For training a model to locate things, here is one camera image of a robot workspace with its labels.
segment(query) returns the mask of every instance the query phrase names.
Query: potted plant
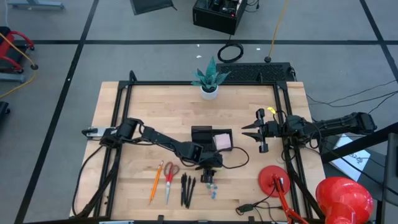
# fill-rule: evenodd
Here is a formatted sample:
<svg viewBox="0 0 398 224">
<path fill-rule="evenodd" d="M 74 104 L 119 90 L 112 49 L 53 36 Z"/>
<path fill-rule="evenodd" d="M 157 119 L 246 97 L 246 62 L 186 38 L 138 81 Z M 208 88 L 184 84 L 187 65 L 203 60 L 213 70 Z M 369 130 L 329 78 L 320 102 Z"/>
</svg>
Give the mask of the potted plant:
<svg viewBox="0 0 398 224">
<path fill-rule="evenodd" d="M 216 62 L 214 61 L 214 57 L 212 57 L 207 66 L 206 75 L 198 68 L 197 72 L 195 72 L 195 76 L 199 78 L 200 81 L 192 81 L 191 84 L 200 86 L 203 99 L 213 100 L 217 97 L 218 85 L 225 80 L 229 73 L 230 72 L 219 74 L 216 72 Z"/>
</svg>

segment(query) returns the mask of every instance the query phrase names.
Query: wooden tabletop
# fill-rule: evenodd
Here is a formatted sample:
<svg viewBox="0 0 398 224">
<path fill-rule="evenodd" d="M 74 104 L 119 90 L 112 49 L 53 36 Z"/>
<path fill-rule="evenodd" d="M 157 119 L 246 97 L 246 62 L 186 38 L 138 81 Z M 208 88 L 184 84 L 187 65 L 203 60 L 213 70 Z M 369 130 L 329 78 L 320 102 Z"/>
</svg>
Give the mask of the wooden tabletop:
<svg viewBox="0 0 398 224">
<path fill-rule="evenodd" d="M 111 123 L 113 107 L 116 99 L 117 82 L 104 82 L 98 97 L 93 126 L 106 127 Z M 307 98 L 303 83 L 288 83 L 290 104 L 293 114 L 311 121 Z M 280 91 L 282 108 L 283 94 Z M 191 141 L 191 126 L 210 125 L 213 129 L 232 129 L 235 146 L 245 149 L 250 155 L 249 163 L 238 169 L 222 169 L 215 176 L 218 186 L 216 199 L 211 199 L 205 184 L 200 183 L 201 170 L 184 167 L 174 153 L 159 146 L 133 146 L 125 144 L 121 155 L 116 193 L 113 203 L 112 219 L 156 220 L 158 215 L 164 215 L 165 220 L 231 220 L 247 221 L 248 216 L 259 219 L 254 210 L 244 215 L 238 215 L 235 208 L 245 203 L 257 202 L 266 195 L 257 183 L 258 173 L 269 165 L 277 165 L 285 169 L 285 163 L 280 158 L 282 152 L 281 138 L 269 138 L 269 152 L 260 154 L 258 142 L 242 135 L 241 128 L 251 124 L 255 112 L 259 108 L 276 108 L 271 86 L 221 86 L 218 97 L 213 101 L 205 101 L 200 96 L 200 89 L 195 86 L 133 86 L 128 117 L 143 120 L 146 126 L 155 128 L 171 138 L 179 141 Z M 120 109 L 118 124 L 121 119 Z M 266 121 L 272 120 L 272 114 L 266 111 Z M 98 148 L 98 141 L 88 141 L 84 160 Z M 86 165 L 80 181 L 76 198 L 76 210 L 81 211 L 98 188 L 103 157 L 102 149 Z M 325 178 L 320 156 L 308 149 L 302 149 L 302 160 L 309 191 L 315 195 L 318 183 Z M 236 166 L 246 160 L 239 150 L 223 152 L 224 164 Z M 160 161 L 172 161 L 181 168 L 171 184 L 169 204 L 165 204 L 165 177 L 162 173 L 154 200 L 149 203 L 150 192 L 154 183 L 157 167 Z M 181 175 L 186 172 L 197 184 L 193 192 L 190 209 L 180 206 Z M 297 188 L 300 211 L 305 216 L 302 194 Z M 104 194 L 101 214 L 105 213 L 105 203 L 108 193 Z M 290 206 L 290 192 L 286 194 Z M 278 198 L 267 200 L 271 206 L 280 205 Z M 271 220 L 266 209 L 259 209 L 263 220 Z M 272 209 L 275 220 L 286 220 L 282 210 Z"/>
</svg>

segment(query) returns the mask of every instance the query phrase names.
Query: succulent plant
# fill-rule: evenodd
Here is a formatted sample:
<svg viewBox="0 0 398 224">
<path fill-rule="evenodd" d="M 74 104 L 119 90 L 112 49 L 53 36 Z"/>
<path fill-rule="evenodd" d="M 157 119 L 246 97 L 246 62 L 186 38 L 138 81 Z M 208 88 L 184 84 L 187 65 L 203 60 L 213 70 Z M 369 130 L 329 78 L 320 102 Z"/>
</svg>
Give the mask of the succulent plant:
<svg viewBox="0 0 398 224">
<path fill-rule="evenodd" d="M 191 84 L 194 86 L 201 86 L 203 91 L 211 93 L 216 90 L 218 85 L 224 82 L 229 73 L 230 72 L 219 74 L 216 71 L 216 62 L 214 61 L 214 57 L 212 57 L 207 66 L 206 75 L 198 68 L 195 72 L 195 76 L 199 78 L 200 81 L 192 81 Z"/>
</svg>

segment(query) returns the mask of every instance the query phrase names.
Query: scissors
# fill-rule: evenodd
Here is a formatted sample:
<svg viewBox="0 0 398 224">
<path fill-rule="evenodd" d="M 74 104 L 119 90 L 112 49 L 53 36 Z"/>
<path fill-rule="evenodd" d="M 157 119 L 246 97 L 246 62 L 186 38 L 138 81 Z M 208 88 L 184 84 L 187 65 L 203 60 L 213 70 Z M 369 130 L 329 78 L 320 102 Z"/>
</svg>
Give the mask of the scissors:
<svg viewBox="0 0 398 224">
<path fill-rule="evenodd" d="M 169 202 L 170 184 L 172 183 L 173 176 L 180 171 L 179 166 L 168 162 L 164 167 L 164 175 L 166 176 L 166 204 Z"/>
</svg>

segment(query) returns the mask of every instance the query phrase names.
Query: pencil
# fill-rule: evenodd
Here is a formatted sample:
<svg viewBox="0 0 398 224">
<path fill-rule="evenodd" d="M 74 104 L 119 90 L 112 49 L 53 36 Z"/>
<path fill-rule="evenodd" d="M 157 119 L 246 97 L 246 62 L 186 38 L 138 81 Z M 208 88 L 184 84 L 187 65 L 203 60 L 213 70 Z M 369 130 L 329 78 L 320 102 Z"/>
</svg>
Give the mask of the pencil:
<svg viewBox="0 0 398 224">
<path fill-rule="evenodd" d="M 154 187 L 152 188 L 152 192 L 150 193 L 149 205 L 150 205 L 151 201 L 155 197 L 157 183 L 159 181 L 160 173 L 162 172 L 162 166 L 163 166 L 163 161 L 160 163 L 159 167 L 157 168 L 157 173 L 156 173 L 156 178 L 155 178 L 155 182 L 154 182 Z"/>
</svg>

